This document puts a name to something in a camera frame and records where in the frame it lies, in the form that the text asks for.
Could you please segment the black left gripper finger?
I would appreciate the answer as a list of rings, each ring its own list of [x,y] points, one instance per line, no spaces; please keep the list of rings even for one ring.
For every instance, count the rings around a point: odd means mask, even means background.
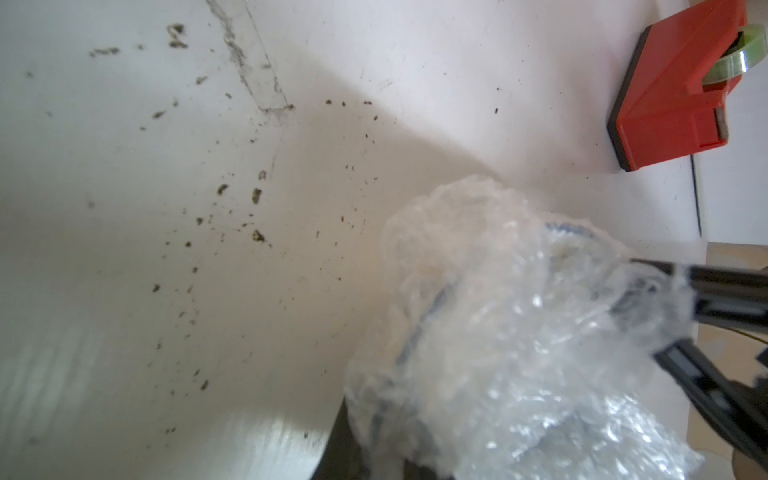
[[[363,451],[351,429],[346,401],[334,420],[325,449],[311,480],[366,480],[370,478]]]

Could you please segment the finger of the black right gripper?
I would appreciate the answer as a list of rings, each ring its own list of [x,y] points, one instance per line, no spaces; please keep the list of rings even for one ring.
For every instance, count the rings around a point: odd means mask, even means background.
[[[682,274],[695,292],[699,323],[767,334],[767,273],[703,265],[633,259],[670,276]]]
[[[707,424],[735,450],[767,469],[767,387],[727,379],[690,339],[655,353]]]

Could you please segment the clear bubble wrap sheet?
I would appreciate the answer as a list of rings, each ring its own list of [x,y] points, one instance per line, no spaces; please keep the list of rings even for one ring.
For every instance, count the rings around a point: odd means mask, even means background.
[[[701,456],[637,399],[687,337],[682,269],[470,176],[383,230],[388,305],[350,360],[348,418],[373,479],[685,479]]]

